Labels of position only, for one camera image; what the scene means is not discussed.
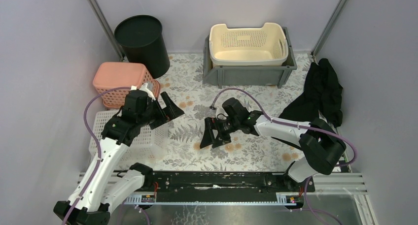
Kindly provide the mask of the white perforated plastic basket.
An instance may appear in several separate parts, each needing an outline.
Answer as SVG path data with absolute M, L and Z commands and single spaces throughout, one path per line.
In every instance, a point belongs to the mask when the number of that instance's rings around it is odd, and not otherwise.
M 117 112 L 117 110 L 100 111 L 96 113 L 92 131 L 100 139 L 101 133 L 108 120 Z M 132 164 L 139 162 L 149 167 L 154 167 L 156 161 L 161 160 L 166 154 L 168 141 L 168 124 L 162 125 L 156 129 L 150 129 L 149 126 L 142 127 L 139 136 L 137 136 L 120 161 L 115 170 L 127 170 Z M 90 139 L 89 152 L 91 160 L 97 152 L 97 147 L 93 138 Z

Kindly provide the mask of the pink perforated plastic basket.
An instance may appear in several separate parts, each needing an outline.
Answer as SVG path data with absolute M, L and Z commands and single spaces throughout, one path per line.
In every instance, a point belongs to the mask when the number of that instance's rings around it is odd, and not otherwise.
M 93 79 L 93 86 L 101 94 L 109 89 L 118 87 L 137 86 L 150 83 L 154 96 L 158 99 L 160 83 L 149 73 L 145 65 L 126 62 L 105 62 L 100 65 Z M 102 96 L 106 108 L 116 109 L 124 104 L 128 90 L 115 90 Z

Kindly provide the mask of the large black cylindrical container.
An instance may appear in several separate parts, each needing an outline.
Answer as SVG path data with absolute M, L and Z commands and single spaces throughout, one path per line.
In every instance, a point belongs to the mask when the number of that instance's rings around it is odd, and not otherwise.
M 162 23 L 150 15 L 136 15 L 120 22 L 114 36 L 129 62 L 145 65 L 156 79 L 170 68 Z

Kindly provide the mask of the cream perforated plastic basket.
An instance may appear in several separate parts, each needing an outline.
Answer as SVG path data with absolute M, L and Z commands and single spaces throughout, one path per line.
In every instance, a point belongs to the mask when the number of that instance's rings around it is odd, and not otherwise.
M 215 65 L 282 65 L 289 46 L 284 29 L 266 22 L 260 28 L 229 28 L 216 24 L 209 33 L 209 53 Z

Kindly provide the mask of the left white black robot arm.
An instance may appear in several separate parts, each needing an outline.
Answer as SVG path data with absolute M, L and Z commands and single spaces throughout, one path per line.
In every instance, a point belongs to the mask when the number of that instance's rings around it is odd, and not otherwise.
M 122 156 L 142 127 L 156 129 L 184 114 L 166 92 L 160 94 L 162 108 L 153 94 L 130 90 L 125 103 L 105 124 L 101 138 L 94 138 L 97 153 L 71 196 L 58 201 L 53 212 L 64 225 L 105 225 L 112 212 L 134 191 L 147 191 L 155 180 L 151 167 L 134 163 L 109 191 L 105 188 Z

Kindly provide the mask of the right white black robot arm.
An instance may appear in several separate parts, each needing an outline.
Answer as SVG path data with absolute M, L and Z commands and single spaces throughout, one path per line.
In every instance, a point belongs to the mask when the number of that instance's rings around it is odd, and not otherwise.
M 206 117 L 200 148 L 217 148 L 231 143 L 231 134 L 270 137 L 301 150 L 303 158 L 292 163 L 283 177 L 284 188 L 294 192 L 302 182 L 315 174 L 329 175 L 346 150 L 343 140 L 338 138 L 322 119 L 312 122 L 296 122 L 268 117 L 262 111 L 248 111 L 235 98 L 222 104 L 226 116 Z

